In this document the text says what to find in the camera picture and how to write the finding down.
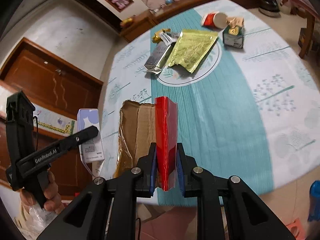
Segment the person left hand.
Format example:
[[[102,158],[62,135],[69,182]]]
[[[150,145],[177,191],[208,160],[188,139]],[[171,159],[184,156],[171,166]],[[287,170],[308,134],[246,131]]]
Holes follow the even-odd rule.
[[[48,180],[49,184],[43,192],[44,196],[47,198],[47,201],[44,204],[44,209],[48,212],[55,212],[58,215],[62,212],[65,206],[61,201],[61,196],[58,193],[58,185],[55,182],[55,177],[51,171],[48,171]],[[21,189],[20,199],[21,204],[27,213],[29,213],[30,207],[36,204],[34,196],[25,189]]]

